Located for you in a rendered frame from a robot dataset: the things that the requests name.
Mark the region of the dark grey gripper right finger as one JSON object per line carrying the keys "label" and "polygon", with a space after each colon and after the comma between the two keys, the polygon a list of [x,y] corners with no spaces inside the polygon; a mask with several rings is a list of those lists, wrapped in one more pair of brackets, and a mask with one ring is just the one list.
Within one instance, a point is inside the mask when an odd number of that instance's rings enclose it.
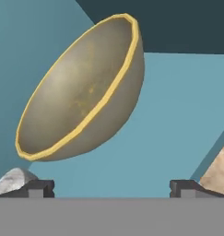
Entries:
{"label": "dark grey gripper right finger", "polygon": [[170,197],[175,198],[224,198],[224,194],[207,190],[194,180],[171,180]]}

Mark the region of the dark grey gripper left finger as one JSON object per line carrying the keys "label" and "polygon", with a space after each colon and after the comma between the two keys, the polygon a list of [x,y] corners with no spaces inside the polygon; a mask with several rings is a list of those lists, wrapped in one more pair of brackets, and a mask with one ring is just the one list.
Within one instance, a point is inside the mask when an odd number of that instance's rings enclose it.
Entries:
{"label": "dark grey gripper left finger", "polygon": [[0,194],[5,198],[54,198],[54,180],[32,180],[18,190]]}

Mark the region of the grey bowl with yellow rim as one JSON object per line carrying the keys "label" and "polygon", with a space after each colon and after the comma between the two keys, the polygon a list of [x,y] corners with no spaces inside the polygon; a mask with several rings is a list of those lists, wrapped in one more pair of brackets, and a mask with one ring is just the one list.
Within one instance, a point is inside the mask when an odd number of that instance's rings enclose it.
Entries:
{"label": "grey bowl with yellow rim", "polygon": [[16,131],[18,155],[68,159],[108,141],[134,110],[144,74],[137,20],[123,13],[100,21],[65,50],[30,96]]}

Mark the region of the mottled grey white rounded object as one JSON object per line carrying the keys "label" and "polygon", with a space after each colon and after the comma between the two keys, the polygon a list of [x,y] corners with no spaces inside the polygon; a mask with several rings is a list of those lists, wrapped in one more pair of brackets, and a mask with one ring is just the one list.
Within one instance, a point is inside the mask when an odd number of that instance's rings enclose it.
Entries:
{"label": "mottled grey white rounded object", "polygon": [[28,170],[14,168],[1,177],[0,195],[18,190],[29,181],[37,179],[38,177]]}

